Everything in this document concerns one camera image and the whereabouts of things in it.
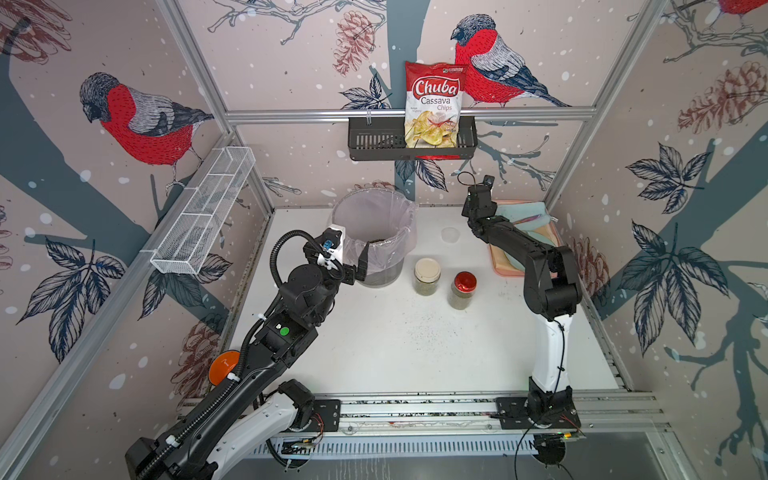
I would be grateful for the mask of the pink tray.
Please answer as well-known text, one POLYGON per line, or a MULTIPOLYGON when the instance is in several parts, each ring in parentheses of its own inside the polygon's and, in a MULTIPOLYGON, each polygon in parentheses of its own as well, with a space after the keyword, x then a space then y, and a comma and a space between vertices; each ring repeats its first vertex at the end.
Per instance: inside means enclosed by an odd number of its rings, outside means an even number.
MULTIPOLYGON (((502 202, 504 202, 504 203, 506 203, 506 202, 518 203, 518 202, 523 202, 523 201, 511 201, 511 200, 509 200, 509 201, 498 201, 497 205, 499 206, 499 204, 502 203, 502 202)), ((555 223, 556 223, 556 220, 553 218, 553 227, 554 227, 555 233, 557 234, 556 229, 555 229, 555 223)), ((562 241, 561 241, 559 236, 558 236, 558 239, 560 241, 560 245, 559 246, 561 246, 562 245, 562 241)), ((491 255, 491 262, 492 262, 493 270, 499 276, 502 276, 502 277, 523 277, 524 276, 524 272, 520 272, 520 271, 518 271, 518 270, 516 270, 516 269, 511 267, 511 265, 507 261, 507 258, 505 256, 505 252, 502 249, 500 249, 498 247, 495 247, 495 246, 490 246, 489 247, 489 251, 490 251, 490 255, 491 255)))

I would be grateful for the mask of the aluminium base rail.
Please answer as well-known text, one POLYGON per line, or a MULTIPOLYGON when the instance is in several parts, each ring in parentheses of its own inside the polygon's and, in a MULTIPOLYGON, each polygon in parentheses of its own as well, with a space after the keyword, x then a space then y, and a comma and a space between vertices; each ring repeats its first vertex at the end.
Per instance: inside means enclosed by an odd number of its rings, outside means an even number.
POLYGON ((528 432, 581 434, 666 431, 670 424, 651 393, 577 390, 575 411, 534 427, 521 392, 321 394, 337 400, 331 432, 348 436, 471 435, 528 432))

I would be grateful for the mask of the teal cloth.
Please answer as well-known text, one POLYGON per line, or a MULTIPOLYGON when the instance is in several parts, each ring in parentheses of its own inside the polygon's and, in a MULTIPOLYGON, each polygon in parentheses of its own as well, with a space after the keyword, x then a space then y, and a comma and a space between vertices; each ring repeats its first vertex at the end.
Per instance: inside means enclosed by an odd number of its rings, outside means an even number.
POLYGON ((546 211, 543 202, 502 202, 497 214, 531 238, 550 245, 560 244, 553 227, 553 217, 546 211))

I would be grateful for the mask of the jar with beige lid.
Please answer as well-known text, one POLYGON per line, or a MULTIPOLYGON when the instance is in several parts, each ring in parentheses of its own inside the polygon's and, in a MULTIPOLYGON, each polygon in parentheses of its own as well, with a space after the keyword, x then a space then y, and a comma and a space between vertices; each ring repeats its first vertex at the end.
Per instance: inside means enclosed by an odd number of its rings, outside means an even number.
POLYGON ((417 260, 413 269, 415 291, 422 296, 433 295, 437 291, 441 272, 437 260, 428 257, 417 260))

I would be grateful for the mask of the orange funnel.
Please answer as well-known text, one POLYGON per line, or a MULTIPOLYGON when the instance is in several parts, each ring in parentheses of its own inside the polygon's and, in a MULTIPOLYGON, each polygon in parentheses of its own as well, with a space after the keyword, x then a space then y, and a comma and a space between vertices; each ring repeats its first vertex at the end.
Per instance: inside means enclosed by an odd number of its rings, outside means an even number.
POLYGON ((227 350, 218 355, 211 363, 208 380, 213 386, 218 386, 232 373, 240 360, 240 352, 227 350))

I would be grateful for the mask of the jar with red lid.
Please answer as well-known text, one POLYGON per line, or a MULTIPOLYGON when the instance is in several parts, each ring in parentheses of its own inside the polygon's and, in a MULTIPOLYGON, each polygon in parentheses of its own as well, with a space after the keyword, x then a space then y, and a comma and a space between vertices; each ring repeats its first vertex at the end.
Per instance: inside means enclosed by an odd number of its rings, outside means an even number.
POLYGON ((477 288, 477 278, 469 271, 456 274, 451 284, 449 305, 456 310, 465 310, 471 303, 477 288))

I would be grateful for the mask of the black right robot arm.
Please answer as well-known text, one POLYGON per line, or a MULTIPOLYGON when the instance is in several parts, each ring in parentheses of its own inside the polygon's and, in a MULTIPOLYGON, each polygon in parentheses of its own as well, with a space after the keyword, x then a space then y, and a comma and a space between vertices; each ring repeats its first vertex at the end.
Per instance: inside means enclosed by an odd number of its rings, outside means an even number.
POLYGON ((467 185, 462 216, 477 238, 523 266, 523 299, 538 321, 525 409, 533 426, 545 428, 575 411, 566 363, 570 326, 582 300, 578 265, 569 247, 542 243, 499 215, 493 184, 494 177, 486 175, 467 185))

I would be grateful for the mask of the black wall basket shelf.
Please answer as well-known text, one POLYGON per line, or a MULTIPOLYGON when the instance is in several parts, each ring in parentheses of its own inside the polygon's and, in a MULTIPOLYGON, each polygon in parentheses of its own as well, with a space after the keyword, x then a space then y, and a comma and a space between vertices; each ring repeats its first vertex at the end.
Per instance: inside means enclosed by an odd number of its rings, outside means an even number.
POLYGON ((405 142, 401 117, 351 117, 348 122, 349 157, 354 161, 468 160, 478 146, 475 119, 462 116, 457 146, 436 148, 429 145, 410 148, 405 142))

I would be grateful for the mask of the clear plastic jar lid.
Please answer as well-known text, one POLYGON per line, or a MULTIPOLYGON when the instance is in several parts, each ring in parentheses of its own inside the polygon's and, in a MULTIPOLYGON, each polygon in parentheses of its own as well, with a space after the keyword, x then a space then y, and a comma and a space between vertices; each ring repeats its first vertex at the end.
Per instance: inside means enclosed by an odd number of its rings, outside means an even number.
POLYGON ((441 239, 447 244, 455 244, 460 239, 461 232, 454 227, 446 227, 441 230, 441 239))

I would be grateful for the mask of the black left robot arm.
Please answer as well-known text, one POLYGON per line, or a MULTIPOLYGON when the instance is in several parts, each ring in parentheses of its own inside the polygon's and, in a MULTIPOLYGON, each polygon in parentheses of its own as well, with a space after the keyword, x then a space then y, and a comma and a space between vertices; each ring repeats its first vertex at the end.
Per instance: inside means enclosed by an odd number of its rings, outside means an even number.
POLYGON ((253 404, 317 338, 341 285, 365 279, 367 258, 345 263, 344 240, 337 225, 318 237, 292 230, 277 240, 269 257, 277 294, 246 333, 234 367, 175 425, 128 449, 131 478, 221 479, 257 446, 311 425, 315 396, 297 380, 253 404))

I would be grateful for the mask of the Chuba cassava chips bag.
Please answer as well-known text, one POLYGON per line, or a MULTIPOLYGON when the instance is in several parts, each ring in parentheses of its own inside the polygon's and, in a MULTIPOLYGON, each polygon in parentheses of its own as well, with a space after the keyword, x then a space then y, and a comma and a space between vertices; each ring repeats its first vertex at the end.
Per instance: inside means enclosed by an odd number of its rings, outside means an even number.
POLYGON ((406 62, 405 74, 406 147, 457 148, 466 66, 406 62))

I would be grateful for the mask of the light green floral plate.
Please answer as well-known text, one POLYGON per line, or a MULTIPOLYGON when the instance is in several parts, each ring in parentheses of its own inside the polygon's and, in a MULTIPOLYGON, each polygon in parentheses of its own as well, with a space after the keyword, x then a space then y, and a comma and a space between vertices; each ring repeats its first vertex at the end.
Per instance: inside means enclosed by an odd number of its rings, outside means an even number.
MULTIPOLYGON (((538 240, 544 244, 557 247, 560 245, 560 242, 557 237, 552 238, 550 235, 547 235, 546 233, 541 234, 538 231, 526 231, 526 234, 530 236, 531 238, 538 240)), ((513 257, 509 253, 505 253, 505 256, 507 258, 507 261, 511 265, 512 268, 523 272, 524 271, 524 265, 521 261, 517 260, 515 257, 513 257)))

